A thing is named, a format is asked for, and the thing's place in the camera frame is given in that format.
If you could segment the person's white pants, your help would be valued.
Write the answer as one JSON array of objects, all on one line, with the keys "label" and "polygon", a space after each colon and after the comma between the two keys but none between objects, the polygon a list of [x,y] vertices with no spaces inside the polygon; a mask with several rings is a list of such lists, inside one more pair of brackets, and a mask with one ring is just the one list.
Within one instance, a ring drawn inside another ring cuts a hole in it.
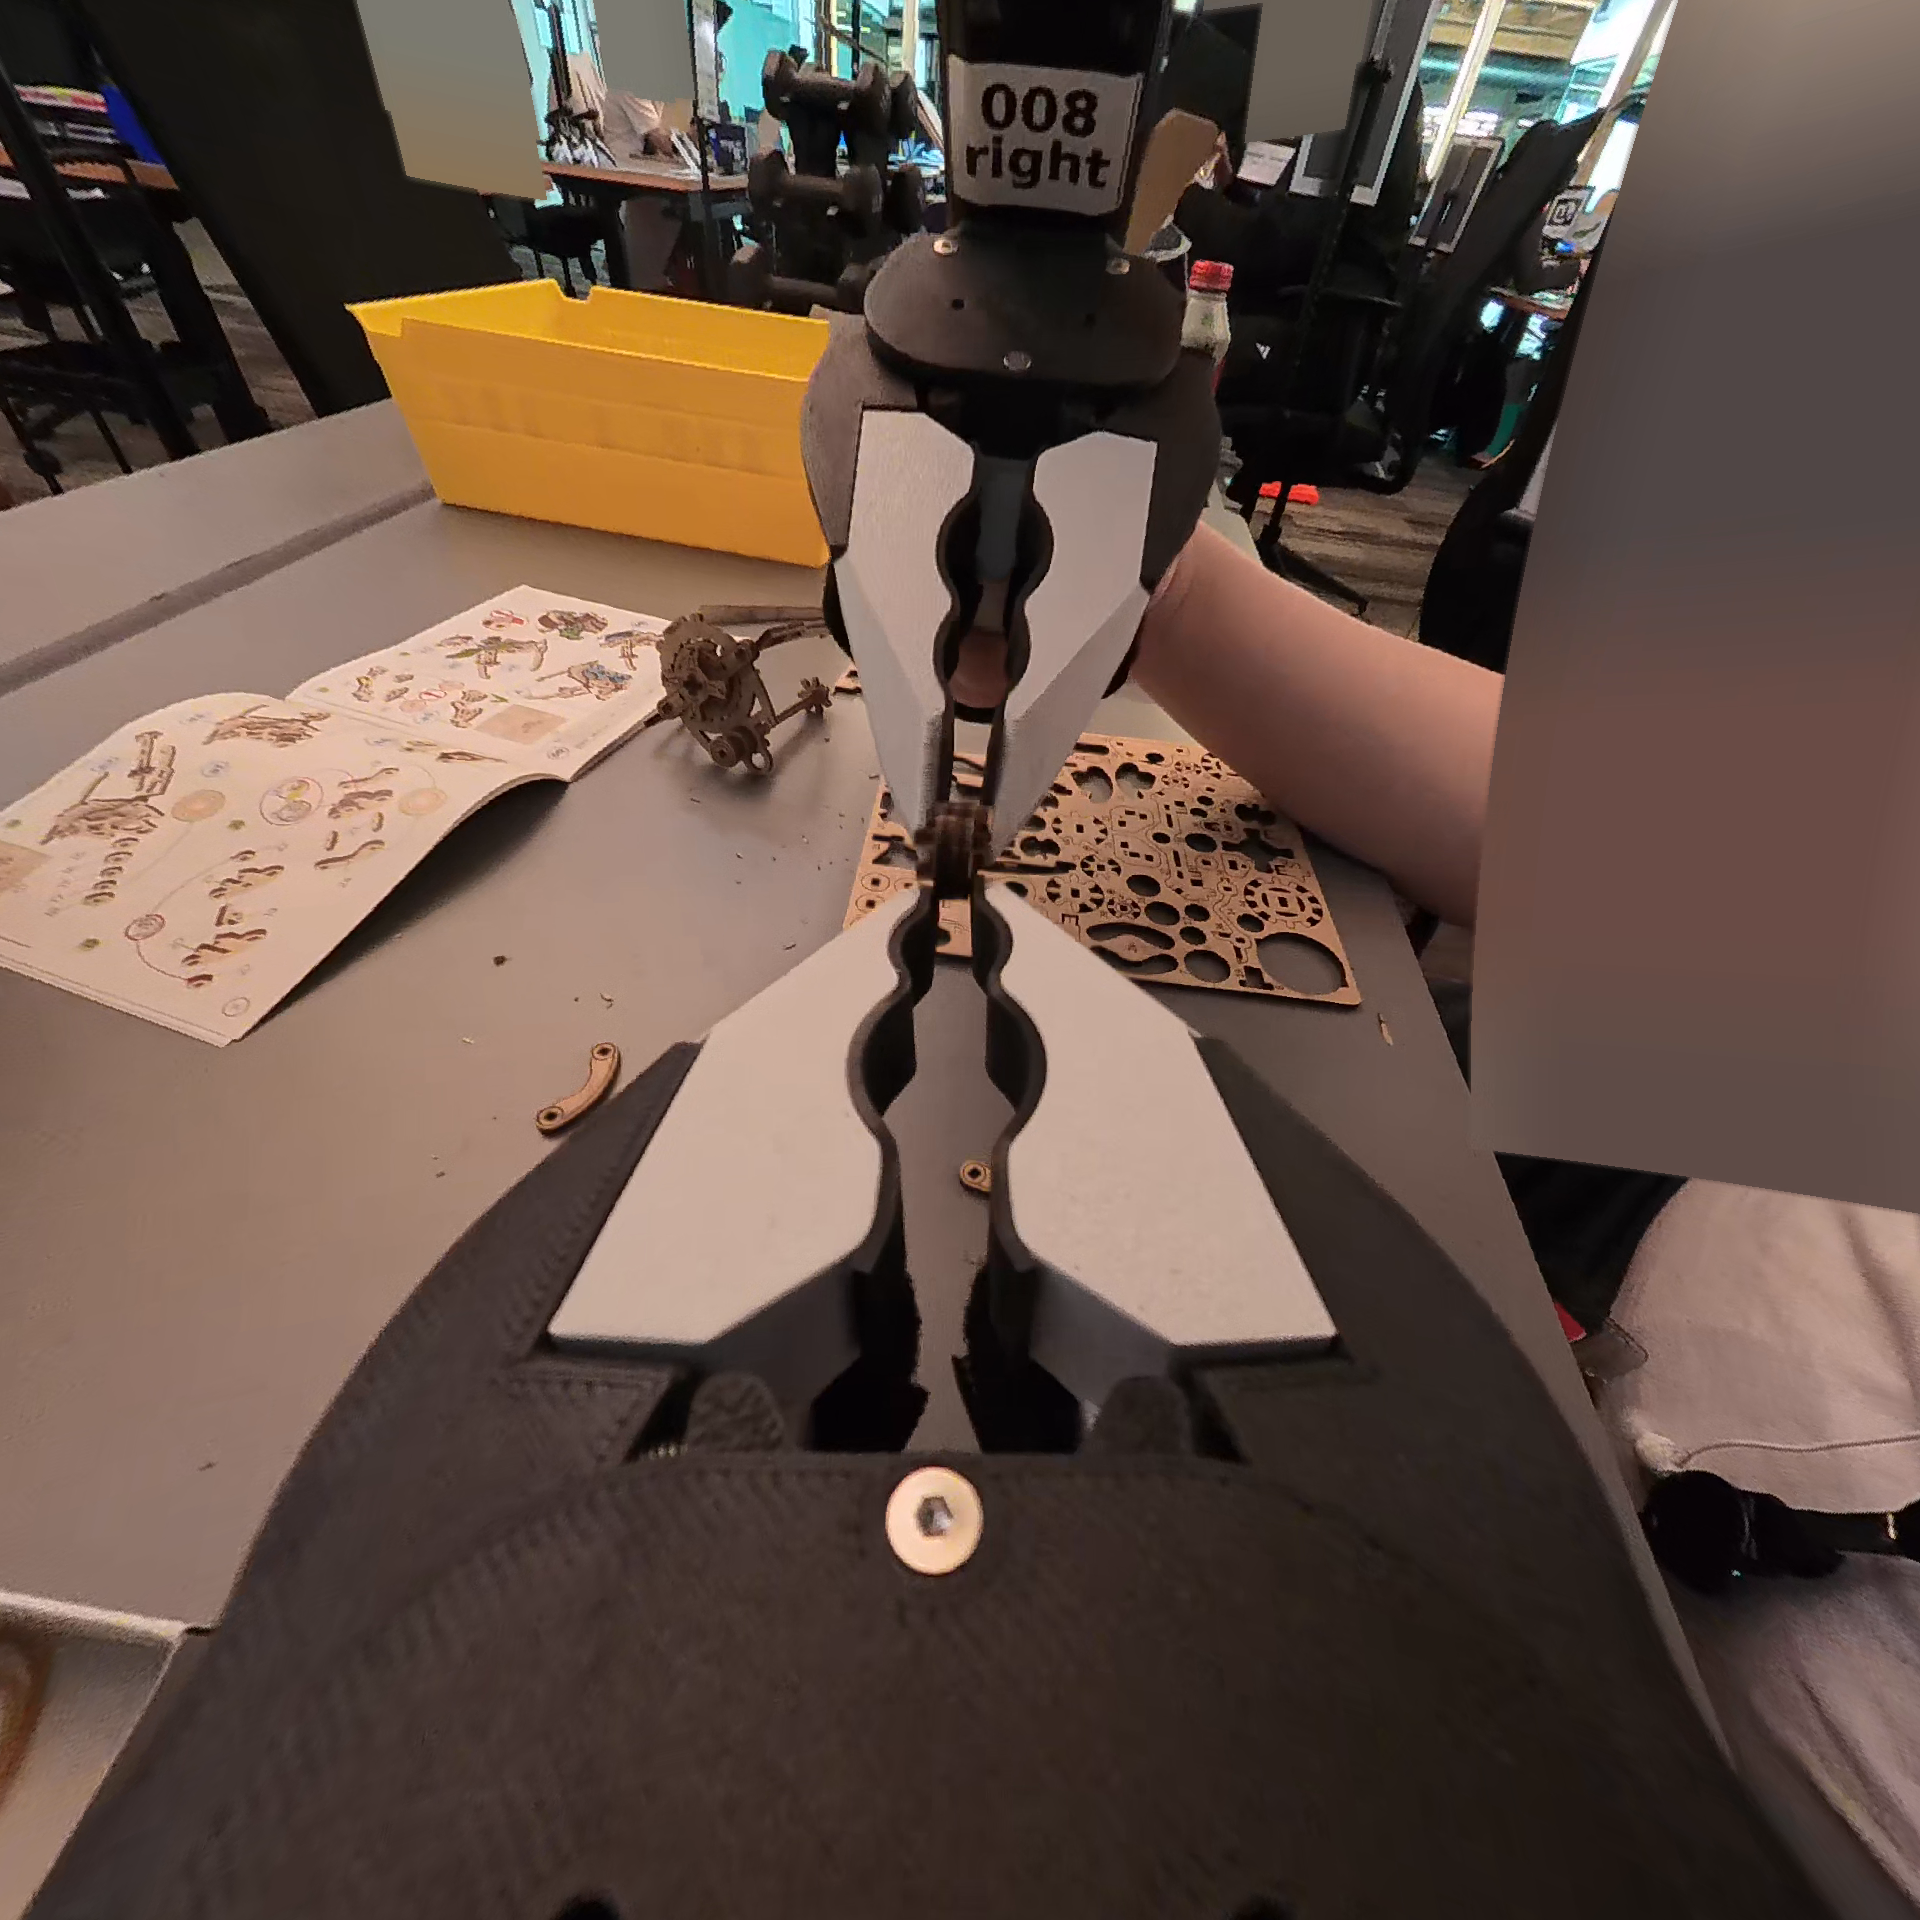
[{"label": "person's white pants", "polygon": [[[1708,1472],[1828,1514],[1917,1501],[1915,1214],[1686,1183],[1607,1327],[1595,1402],[1645,1502]],[[1702,1597],[1668,1576],[1746,1781],[1844,1917],[1915,1917],[1917,1566]]]}]

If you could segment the punched wooden part sheet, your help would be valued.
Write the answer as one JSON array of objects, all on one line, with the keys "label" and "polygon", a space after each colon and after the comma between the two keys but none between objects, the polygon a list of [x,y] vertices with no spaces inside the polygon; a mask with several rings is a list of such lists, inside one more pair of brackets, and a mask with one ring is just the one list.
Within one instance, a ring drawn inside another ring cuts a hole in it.
[{"label": "punched wooden part sheet", "polygon": [[1083,734],[982,881],[1146,984],[1359,1006],[1295,825],[1189,743]]}]

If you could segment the curved wooden link piece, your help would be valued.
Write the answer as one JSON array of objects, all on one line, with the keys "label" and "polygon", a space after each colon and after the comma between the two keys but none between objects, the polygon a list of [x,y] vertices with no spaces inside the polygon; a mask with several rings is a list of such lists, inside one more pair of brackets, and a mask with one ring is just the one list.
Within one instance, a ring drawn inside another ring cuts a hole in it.
[{"label": "curved wooden link piece", "polygon": [[611,1041],[594,1043],[587,1054],[582,1085],[541,1104],[535,1127],[541,1137],[557,1137],[598,1109],[618,1087],[621,1070],[620,1048]]}]

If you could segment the yellow plastic bin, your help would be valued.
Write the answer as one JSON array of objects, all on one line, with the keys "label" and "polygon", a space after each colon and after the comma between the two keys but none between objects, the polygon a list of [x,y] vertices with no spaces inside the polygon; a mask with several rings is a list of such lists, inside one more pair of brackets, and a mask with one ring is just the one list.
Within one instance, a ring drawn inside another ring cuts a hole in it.
[{"label": "yellow plastic bin", "polygon": [[550,280],[349,306],[439,501],[816,570],[830,327]]}]

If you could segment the person's black shirt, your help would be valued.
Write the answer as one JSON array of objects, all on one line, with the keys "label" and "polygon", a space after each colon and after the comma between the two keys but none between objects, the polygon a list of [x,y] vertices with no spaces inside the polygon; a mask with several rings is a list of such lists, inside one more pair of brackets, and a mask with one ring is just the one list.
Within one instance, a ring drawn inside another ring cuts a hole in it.
[{"label": "person's black shirt", "polygon": [[1495,1162],[1568,1341],[1595,1336],[1634,1253],[1686,1177],[1523,1155]]}]

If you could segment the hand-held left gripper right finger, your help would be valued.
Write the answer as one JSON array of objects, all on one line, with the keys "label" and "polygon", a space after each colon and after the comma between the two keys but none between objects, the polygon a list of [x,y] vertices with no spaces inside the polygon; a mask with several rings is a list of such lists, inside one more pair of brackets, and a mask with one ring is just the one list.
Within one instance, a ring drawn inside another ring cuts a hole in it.
[{"label": "hand-held left gripper right finger", "polygon": [[1006,886],[976,893],[1006,1337],[1082,1403],[1332,1353],[1334,1319],[1183,1021]]}]

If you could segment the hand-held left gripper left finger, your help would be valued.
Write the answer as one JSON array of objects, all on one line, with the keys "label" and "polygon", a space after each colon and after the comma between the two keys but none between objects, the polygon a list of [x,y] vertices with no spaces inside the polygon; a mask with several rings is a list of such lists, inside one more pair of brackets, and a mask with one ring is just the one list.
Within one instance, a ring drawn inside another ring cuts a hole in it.
[{"label": "hand-held left gripper left finger", "polygon": [[916,1070],[932,894],[900,893],[715,1024],[547,1333],[706,1374],[844,1374],[900,1242],[884,1113]]}]

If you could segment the background desk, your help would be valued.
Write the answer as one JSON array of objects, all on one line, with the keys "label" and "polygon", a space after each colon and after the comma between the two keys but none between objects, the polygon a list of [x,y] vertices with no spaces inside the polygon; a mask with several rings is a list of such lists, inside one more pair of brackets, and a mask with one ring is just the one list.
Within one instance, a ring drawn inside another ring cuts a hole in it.
[{"label": "background desk", "polygon": [[651,201],[672,208],[678,219],[678,253],[670,255],[690,266],[693,287],[699,290],[696,297],[720,304],[727,301],[731,223],[750,206],[746,176],[694,176],[663,160],[650,160],[632,169],[541,160],[540,169],[563,194],[572,194],[591,211],[607,266],[607,281],[618,290],[640,290],[621,211],[630,201]]}]

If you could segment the brown rubber band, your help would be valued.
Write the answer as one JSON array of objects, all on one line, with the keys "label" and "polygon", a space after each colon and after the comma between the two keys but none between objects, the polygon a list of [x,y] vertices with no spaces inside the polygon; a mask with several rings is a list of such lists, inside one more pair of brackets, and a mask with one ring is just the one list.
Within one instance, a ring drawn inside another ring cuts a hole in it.
[{"label": "brown rubber band", "polygon": [[46,1696],[51,1655],[35,1639],[2,1635],[2,1759],[0,1781],[7,1800],[36,1731]]}]

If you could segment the small dark wooden model part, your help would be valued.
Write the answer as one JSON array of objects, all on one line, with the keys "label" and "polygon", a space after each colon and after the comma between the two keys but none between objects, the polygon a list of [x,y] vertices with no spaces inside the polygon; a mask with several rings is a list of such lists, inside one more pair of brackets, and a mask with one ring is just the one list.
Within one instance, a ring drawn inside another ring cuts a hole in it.
[{"label": "small dark wooden model part", "polygon": [[922,947],[938,957],[949,942],[949,912],[972,928],[978,877],[992,864],[992,807],[982,800],[942,800],[916,830],[916,890]]}]

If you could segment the black office chair red accents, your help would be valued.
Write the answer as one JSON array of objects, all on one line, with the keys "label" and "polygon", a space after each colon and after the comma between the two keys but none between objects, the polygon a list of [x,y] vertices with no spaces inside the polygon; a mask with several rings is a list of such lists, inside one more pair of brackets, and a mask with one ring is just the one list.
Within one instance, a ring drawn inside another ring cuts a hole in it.
[{"label": "black office chair red accents", "polygon": [[1496,275],[1503,241],[1471,223],[1406,302],[1322,278],[1291,290],[1295,318],[1236,321],[1216,386],[1236,471],[1227,501],[1252,514],[1280,494],[1255,544],[1260,562],[1363,615],[1370,599],[1283,543],[1284,511],[1308,485],[1402,494],[1420,471],[1451,353]]}]

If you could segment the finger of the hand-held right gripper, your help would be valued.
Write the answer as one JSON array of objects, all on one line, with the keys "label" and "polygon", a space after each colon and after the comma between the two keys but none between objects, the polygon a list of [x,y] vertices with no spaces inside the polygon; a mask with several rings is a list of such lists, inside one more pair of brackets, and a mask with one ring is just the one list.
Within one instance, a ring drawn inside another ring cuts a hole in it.
[{"label": "finger of the hand-held right gripper", "polygon": [[1146,521],[1157,447],[1095,432],[1039,456],[1050,533],[1038,582],[1011,608],[1011,686],[992,743],[992,827],[1016,830],[1106,695],[1148,607]]},{"label": "finger of the hand-held right gripper", "polygon": [[944,647],[958,599],[944,552],[974,493],[976,456],[944,426],[916,413],[862,414],[837,602],[879,770],[909,830],[928,825],[951,784]]}]

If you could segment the open instruction booklet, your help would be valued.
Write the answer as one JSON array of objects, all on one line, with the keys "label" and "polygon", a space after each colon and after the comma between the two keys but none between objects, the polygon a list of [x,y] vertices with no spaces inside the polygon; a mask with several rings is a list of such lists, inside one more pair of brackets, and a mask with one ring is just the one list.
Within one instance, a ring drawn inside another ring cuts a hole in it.
[{"label": "open instruction booklet", "polygon": [[477,810],[632,736],[663,634],[517,585],[283,701],[136,718],[4,805],[4,969],[245,1039]]}]

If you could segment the tan flat panel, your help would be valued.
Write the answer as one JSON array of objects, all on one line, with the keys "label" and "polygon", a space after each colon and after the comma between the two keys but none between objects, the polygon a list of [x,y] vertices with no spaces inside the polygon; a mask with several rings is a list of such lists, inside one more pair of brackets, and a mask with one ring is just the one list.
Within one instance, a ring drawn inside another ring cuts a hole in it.
[{"label": "tan flat panel", "polygon": [[1212,168],[1221,133],[1203,114],[1166,110],[1142,145],[1123,250],[1142,257],[1187,189]]}]

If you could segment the dark wooden gear model assembly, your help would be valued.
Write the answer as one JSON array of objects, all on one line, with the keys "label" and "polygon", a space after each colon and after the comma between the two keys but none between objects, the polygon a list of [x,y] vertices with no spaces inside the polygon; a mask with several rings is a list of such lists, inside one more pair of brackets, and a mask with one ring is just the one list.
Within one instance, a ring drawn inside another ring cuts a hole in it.
[{"label": "dark wooden gear model assembly", "polygon": [[677,617],[655,642],[663,698],[643,727],[677,722],[715,769],[767,777],[773,733],[790,718],[828,714],[832,691],[804,679],[795,701],[776,709],[762,654],[824,627],[818,607],[720,607]]}]

